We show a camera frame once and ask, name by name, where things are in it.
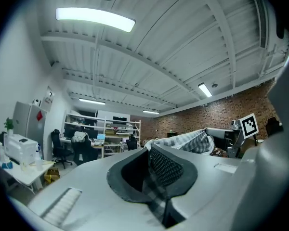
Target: white printer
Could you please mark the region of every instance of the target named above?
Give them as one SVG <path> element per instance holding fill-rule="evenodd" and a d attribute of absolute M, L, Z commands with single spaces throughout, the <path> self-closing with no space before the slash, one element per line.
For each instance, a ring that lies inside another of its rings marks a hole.
<path fill-rule="evenodd" d="M 20 152 L 23 153 L 25 164 L 34 162 L 35 150 L 38 143 L 19 134 L 4 136 L 5 153 L 8 157 L 20 162 Z"/>

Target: white ceiling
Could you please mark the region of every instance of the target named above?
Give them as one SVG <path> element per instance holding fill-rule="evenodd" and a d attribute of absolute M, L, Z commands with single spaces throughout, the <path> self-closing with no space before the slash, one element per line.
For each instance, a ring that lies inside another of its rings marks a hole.
<path fill-rule="evenodd" d="M 136 24 L 127 33 L 57 21 L 59 7 L 103 9 Z M 170 114 L 273 78 L 289 51 L 288 37 L 271 54 L 260 48 L 254 0 L 40 0 L 38 13 L 46 55 L 62 68 L 79 109 L 90 109 L 82 97 L 106 102 L 109 111 Z M 213 97 L 198 88 L 202 82 Z"/>

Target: refrigerator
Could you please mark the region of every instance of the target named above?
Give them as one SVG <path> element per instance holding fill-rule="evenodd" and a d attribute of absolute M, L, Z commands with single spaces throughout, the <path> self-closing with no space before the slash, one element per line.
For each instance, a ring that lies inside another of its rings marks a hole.
<path fill-rule="evenodd" d="M 47 112 L 34 104 L 17 102 L 14 109 L 14 134 L 20 134 L 40 144 L 44 155 L 44 127 Z"/>

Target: chair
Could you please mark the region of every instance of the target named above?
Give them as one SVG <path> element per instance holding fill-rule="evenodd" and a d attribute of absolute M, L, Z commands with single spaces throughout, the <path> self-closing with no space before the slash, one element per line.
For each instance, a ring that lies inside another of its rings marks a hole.
<path fill-rule="evenodd" d="M 126 140 L 126 144 L 129 151 L 137 149 L 137 141 Z"/>
<path fill-rule="evenodd" d="M 271 117 L 270 119 L 268 119 L 268 122 L 265 125 L 265 129 L 268 137 L 284 130 L 283 127 L 279 125 L 279 121 L 277 121 L 275 117 Z"/>
<path fill-rule="evenodd" d="M 72 148 L 75 152 L 74 162 L 77 166 L 97 159 L 98 152 L 91 147 L 91 141 L 88 140 L 87 136 L 84 142 L 72 142 Z"/>
<path fill-rule="evenodd" d="M 64 163 L 69 163 L 70 165 L 73 165 L 72 162 L 69 162 L 66 160 L 66 157 L 69 155 L 72 155 L 72 152 L 64 149 L 61 146 L 60 143 L 60 131 L 55 129 L 52 133 L 51 133 L 51 137 L 52 137 L 52 141 L 53 141 L 53 156 L 55 157 L 59 157 L 60 159 L 55 159 L 55 163 L 62 163 L 63 164 L 63 168 L 65 169 L 66 166 L 64 165 Z"/>

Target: storage box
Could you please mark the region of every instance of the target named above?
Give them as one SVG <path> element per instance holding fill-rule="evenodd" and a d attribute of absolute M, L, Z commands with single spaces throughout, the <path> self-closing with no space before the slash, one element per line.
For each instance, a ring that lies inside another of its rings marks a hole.
<path fill-rule="evenodd" d="M 51 184 L 52 182 L 60 179 L 59 170 L 56 167 L 48 169 L 44 174 L 44 179 L 48 184 Z"/>

